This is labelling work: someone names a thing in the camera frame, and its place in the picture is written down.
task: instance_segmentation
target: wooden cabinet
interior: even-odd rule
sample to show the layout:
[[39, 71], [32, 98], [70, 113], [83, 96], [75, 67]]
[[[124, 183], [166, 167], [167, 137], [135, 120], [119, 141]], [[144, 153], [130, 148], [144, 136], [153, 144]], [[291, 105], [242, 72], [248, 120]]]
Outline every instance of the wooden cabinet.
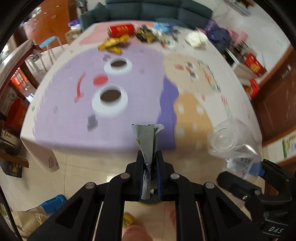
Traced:
[[[24, 25], [27, 38], [34, 39], [37, 44], [41, 44], [49, 37], [57, 36], [62, 44], [66, 44], [65, 33], [70, 30], [68, 23], [77, 19], [75, 1], [45, 0], [40, 7], [41, 13]], [[56, 40], [51, 43], [51, 47], [58, 45]]]
[[252, 101], [263, 144], [268, 144], [296, 129], [296, 51], [261, 87]]

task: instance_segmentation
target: crumpled packaging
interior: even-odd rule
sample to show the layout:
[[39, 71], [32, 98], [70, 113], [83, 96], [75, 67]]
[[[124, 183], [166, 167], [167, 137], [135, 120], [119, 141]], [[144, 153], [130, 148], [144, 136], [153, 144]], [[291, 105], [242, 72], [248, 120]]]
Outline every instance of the crumpled packaging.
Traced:
[[164, 129], [162, 124], [155, 125], [132, 125], [133, 133], [137, 139], [144, 157], [144, 176], [141, 199], [150, 198], [151, 187], [151, 167], [152, 160], [156, 153], [157, 133]]
[[193, 48], [205, 47], [207, 46], [208, 38], [203, 32], [197, 30], [187, 34], [185, 41]]

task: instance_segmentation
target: cartoon tablecloth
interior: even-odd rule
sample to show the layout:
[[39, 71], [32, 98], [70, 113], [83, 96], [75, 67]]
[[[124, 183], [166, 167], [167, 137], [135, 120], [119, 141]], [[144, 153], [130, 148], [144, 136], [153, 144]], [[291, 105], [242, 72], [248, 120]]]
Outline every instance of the cartoon tablecloth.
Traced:
[[211, 43], [195, 50], [184, 40], [191, 30], [180, 28], [175, 50], [133, 38], [120, 56], [98, 51], [108, 26], [122, 23], [92, 25], [40, 84], [21, 139], [45, 169], [59, 168], [53, 148], [138, 149], [132, 124], [163, 124], [159, 150], [198, 151], [206, 148], [208, 133], [232, 116], [246, 123], [261, 143], [248, 97]]

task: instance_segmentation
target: bottle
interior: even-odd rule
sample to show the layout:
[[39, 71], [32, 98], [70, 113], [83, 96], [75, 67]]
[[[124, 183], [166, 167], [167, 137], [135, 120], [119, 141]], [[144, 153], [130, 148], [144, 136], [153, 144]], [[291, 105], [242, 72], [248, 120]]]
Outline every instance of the bottle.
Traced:
[[259, 175], [261, 157], [249, 127], [230, 118], [215, 127], [208, 138], [211, 155], [225, 158], [225, 170], [254, 183]]

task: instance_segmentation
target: red gift box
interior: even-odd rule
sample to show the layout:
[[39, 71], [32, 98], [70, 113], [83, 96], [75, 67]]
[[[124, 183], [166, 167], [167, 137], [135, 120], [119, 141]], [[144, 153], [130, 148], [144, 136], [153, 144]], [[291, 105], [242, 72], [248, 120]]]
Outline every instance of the red gift box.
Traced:
[[250, 95], [250, 98], [253, 99], [258, 94], [260, 88], [255, 79], [251, 79], [250, 84], [251, 86], [244, 86], [244, 89]]
[[253, 71], [255, 75], [261, 77], [267, 70], [256, 59], [256, 57], [249, 53], [245, 59], [246, 65]]
[[124, 34], [133, 34], [135, 27], [132, 24], [109, 26], [108, 35], [111, 38], [119, 38]]

